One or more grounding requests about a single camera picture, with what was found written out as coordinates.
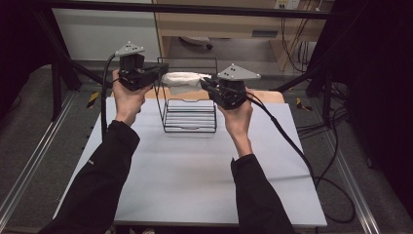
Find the person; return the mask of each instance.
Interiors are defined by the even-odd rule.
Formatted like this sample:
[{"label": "person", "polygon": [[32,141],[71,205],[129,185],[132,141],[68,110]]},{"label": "person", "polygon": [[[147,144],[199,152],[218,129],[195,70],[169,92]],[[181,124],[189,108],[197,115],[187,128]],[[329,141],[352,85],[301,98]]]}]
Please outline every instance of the person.
[{"label": "person", "polygon": [[[114,81],[118,78],[118,70],[113,71]],[[119,82],[113,83],[115,120],[101,145],[75,176],[58,214],[40,234],[94,234],[105,233],[110,228],[130,171],[131,157],[140,140],[131,125],[136,116],[139,118],[145,94],[150,89],[148,86],[132,92]],[[218,109],[225,117],[226,130],[239,156],[232,160],[231,170],[236,184],[240,233],[295,233],[277,192],[253,154],[248,138],[250,101],[237,109],[225,110],[220,106]]]}]

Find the black wire rack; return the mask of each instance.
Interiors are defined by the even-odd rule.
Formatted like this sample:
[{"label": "black wire rack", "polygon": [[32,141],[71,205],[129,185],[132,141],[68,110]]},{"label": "black wire rack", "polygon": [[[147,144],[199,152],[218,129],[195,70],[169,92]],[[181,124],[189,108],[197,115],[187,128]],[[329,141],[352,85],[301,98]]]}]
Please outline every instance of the black wire rack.
[{"label": "black wire rack", "polygon": [[[211,76],[218,73],[216,58],[158,58],[158,62],[168,63],[169,72],[197,72]],[[216,132],[216,106],[212,100],[167,98],[162,77],[154,90],[166,133]]]}]

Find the black sleeve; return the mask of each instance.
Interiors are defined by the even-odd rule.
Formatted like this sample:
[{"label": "black sleeve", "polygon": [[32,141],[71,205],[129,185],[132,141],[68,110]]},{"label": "black sleeve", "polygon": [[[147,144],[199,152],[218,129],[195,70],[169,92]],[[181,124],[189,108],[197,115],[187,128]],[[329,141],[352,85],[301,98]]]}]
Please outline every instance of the black sleeve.
[{"label": "black sleeve", "polygon": [[113,222],[139,137],[113,121],[103,143],[74,178],[54,220],[39,233],[104,233]]},{"label": "black sleeve", "polygon": [[236,185],[240,233],[295,233],[276,190],[255,155],[231,162]]}]

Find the white plastic bracket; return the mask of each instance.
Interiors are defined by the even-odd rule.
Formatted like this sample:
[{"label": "white plastic bracket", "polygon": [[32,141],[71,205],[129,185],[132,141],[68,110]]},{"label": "white plastic bracket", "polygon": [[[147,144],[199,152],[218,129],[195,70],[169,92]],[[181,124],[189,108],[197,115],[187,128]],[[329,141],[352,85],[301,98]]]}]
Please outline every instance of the white plastic bracket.
[{"label": "white plastic bracket", "polygon": [[261,78],[260,74],[243,69],[242,67],[234,65],[233,63],[232,65],[228,66],[225,70],[219,72],[217,76],[218,78],[221,78],[224,80],[232,80],[232,81],[251,80],[251,79]]},{"label": "white plastic bracket", "polygon": [[130,41],[115,53],[115,57],[123,57],[144,52],[143,47],[136,46]]}]

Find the white table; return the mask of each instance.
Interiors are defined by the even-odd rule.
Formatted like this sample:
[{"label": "white table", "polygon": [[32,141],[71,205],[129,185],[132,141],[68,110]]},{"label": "white table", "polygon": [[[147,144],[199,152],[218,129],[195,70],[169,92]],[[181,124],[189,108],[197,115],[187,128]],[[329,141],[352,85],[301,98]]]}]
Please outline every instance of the white table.
[{"label": "white table", "polygon": [[[288,105],[266,103],[266,106],[301,148]],[[107,100],[107,119],[114,117],[115,104],[111,97]],[[214,134],[167,134],[162,127],[157,102],[147,99],[132,128],[139,134],[141,142],[133,155],[115,223],[238,224],[235,184],[230,169],[237,151],[225,130],[220,111],[217,111]],[[254,106],[249,137],[293,226],[326,226],[305,163],[257,106]],[[100,119],[97,119],[69,185],[100,143]]]}]

